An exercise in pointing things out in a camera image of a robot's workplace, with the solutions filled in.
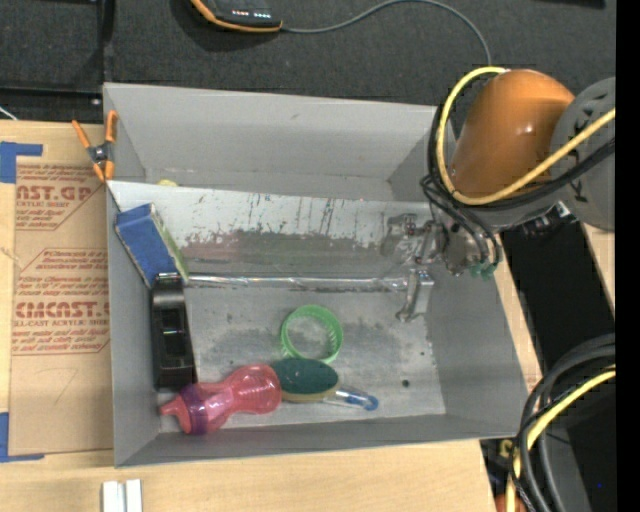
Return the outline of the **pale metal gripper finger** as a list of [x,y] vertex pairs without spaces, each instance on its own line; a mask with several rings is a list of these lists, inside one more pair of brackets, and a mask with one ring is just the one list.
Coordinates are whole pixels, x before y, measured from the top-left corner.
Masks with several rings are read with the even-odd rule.
[[421,261],[427,229],[414,213],[389,217],[380,253],[393,261]]
[[434,280],[426,270],[412,269],[406,279],[405,300],[396,313],[400,322],[410,322],[426,313]]

